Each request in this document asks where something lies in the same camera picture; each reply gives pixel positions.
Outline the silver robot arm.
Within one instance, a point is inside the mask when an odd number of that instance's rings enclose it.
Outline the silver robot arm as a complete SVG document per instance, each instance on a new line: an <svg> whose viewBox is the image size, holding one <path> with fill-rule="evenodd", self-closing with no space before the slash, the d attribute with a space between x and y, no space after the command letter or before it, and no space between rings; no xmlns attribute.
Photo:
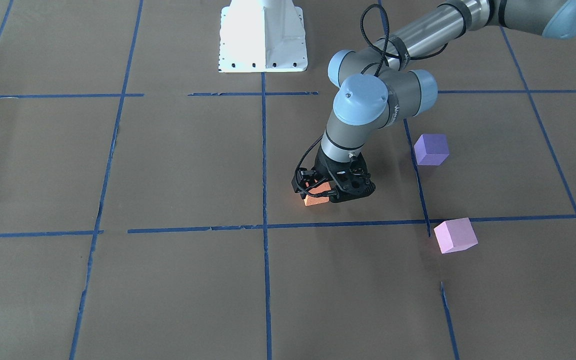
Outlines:
<svg viewBox="0 0 576 360"><path fill-rule="evenodd" d="M376 189L362 155L371 133L418 116L437 101L438 84L410 63L439 55L469 31L500 26L547 39L576 37L576 0L445 0L362 51L341 50L327 75L338 91L313 168L298 166L292 186L302 198L342 203Z"/></svg>

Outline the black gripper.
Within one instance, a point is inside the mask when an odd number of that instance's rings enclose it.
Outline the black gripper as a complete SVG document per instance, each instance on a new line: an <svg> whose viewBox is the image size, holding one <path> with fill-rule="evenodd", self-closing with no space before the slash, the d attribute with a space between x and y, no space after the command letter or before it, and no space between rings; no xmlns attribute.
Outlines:
<svg viewBox="0 0 576 360"><path fill-rule="evenodd" d="M349 162L338 162L319 148L315 158L315 179L334 182L331 186L334 194L329 196L332 203L366 198L377 189L362 153L351 157Z"/></svg>

